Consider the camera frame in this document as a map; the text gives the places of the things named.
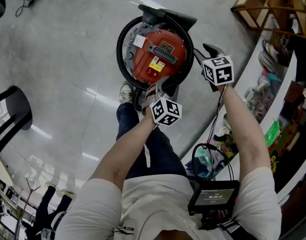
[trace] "white sticker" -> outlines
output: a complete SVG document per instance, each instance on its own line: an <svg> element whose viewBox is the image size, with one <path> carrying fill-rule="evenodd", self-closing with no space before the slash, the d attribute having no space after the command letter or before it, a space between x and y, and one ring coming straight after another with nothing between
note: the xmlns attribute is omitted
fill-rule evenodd
<svg viewBox="0 0 306 240"><path fill-rule="evenodd" d="M157 65L161 66L161 67L164 67L165 66L165 63L162 63L161 61L157 63Z"/></svg>
<svg viewBox="0 0 306 240"><path fill-rule="evenodd" d="M143 48L145 40L146 40L146 37L140 36L137 34L133 44L137 47Z"/></svg>
<svg viewBox="0 0 306 240"><path fill-rule="evenodd" d="M151 63L155 63L155 64L156 64L156 63L157 63L157 61L158 61L158 59L159 59L159 58L158 58L157 56L155 56L155 57L153 58L153 60L152 60L152 62L151 62Z"/></svg>

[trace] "white t-shirt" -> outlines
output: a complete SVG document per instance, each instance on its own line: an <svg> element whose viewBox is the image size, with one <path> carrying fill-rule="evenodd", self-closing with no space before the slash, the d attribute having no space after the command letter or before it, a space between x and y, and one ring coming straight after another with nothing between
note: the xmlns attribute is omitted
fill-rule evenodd
<svg viewBox="0 0 306 240"><path fill-rule="evenodd" d="M233 218L257 239L277 240L282 214L273 174L261 167L242 180ZM185 231L194 240L230 240L222 229L199 230L189 216L193 190L180 175L131 178L123 193L113 183L91 179L60 222L55 240L153 240L162 230Z"/></svg>

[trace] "yellow warning label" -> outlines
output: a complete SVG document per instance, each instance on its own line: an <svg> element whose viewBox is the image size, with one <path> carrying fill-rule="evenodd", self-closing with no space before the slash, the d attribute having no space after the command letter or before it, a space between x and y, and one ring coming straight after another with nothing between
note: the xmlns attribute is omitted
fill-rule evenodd
<svg viewBox="0 0 306 240"><path fill-rule="evenodd" d="M150 68L160 72L163 69L163 66L157 65L156 63L151 62L151 64L149 65Z"/></svg>

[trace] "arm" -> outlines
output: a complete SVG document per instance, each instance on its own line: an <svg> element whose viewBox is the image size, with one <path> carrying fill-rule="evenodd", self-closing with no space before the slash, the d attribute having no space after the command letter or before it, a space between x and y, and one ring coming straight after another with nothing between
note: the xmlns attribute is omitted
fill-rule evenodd
<svg viewBox="0 0 306 240"><path fill-rule="evenodd" d="M224 104L240 156L240 189L233 218L256 239L278 239L282 213L261 127L233 88Z"/></svg>
<svg viewBox="0 0 306 240"><path fill-rule="evenodd" d="M267 144L261 127L235 90L228 86L224 104L229 125L240 156L240 181L259 167L271 168Z"/></svg>
<svg viewBox="0 0 306 240"><path fill-rule="evenodd" d="M144 119L114 144L90 179L107 180L122 191L128 171L141 153L154 126L151 110L147 108Z"/></svg>
<svg viewBox="0 0 306 240"><path fill-rule="evenodd" d="M28 224L27 222L25 222L25 221L22 220L21 223L22 223L22 226L23 226L24 228L26 228L27 230L32 229L32 226L31 226L30 224Z"/></svg>

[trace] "black cable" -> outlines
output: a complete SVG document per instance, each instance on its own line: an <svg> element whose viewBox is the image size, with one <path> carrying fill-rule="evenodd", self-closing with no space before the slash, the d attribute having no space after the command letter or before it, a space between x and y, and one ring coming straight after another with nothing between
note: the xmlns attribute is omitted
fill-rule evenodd
<svg viewBox="0 0 306 240"><path fill-rule="evenodd" d="M228 166L229 178L230 180L232 180L231 168L229 167L229 163L227 164L227 166Z"/></svg>
<svg viewBox="0 0 306 240"><path fill-rule="evenodd" d="M233 175L233 181L235 180L235 177L234 177L234 171L233 171L233 168L232 168L232 165L230 164L230 162L228 162L228 166L230 166L231 167L231 169L232 169L232 175Z"/></svg>
<svg viewBox="0 0 306 240"><path fill-rule="evenodd" d="M26 6L25 5L25 1L29 1L29 3L31 2L31 0L23 0L23 4L16 10L16 13L15 13L15 16L16 17L19 17L21 16L22 12L23 12L23 9L24 8L28 8L29 6Z"/></svg>
<svg viewBox="0 0 306 240"><path fill-rule="evenodd" d="M214 133L214 130L215 130L215 126L216 126L216 122L217 122L217 118L218 118L218 114L219 114L219 108L220 108L220 105L221 105L221 100L222 100L222 97L225 93L225 90L226 90L226 85L224 87L224 91L221 93L219 99L218 99L218 103L217 103L217 108L216 108L216 116L215 116L215 119L212 123L212 126L211 126L211 130L210 130L210 133L209 133L209 136L208 136L208 139L207 139L207 142L206 142L206 145L204 143L200 143L200 144L197 144L194 149L193 149L193 153L192 153L192 167L193 167L193 173L195 175L195 177L198 178L198 175L196 173L196 169L195 169L195 163L194 163L194 159L195 159L195 153L197 151L197 148L199 147L203 147L203 149L208 149L209 151L209 155L211 157L211 167L212 167L212 171L210 171L210 173L212 174L213 176L213 180L216 181L216 176L214 174L214 170L213 170L213 157L212 157L212 154L211 154L211 151L209 149L209 147L207 147L207 145L209 144L211 138L212 138L212 135Z"/></svg>
<svg viewBox="0 0 306 240"><path fill-rule="evenodd" d="M32 213L32 214L29 216L29 219L28 219L28 223L29 223L30 225L32 225L31 218L32 218L33 215L36 216L35 213Z"/></svg>
<svg viewBox="0 0 306 240"><path fill-rule="evenodd" d="M142 93L143 93L142 89L136 88L133 96L134 108L139 112L142 112L142 106L139 104L139 98L141 97Z"/></svg>

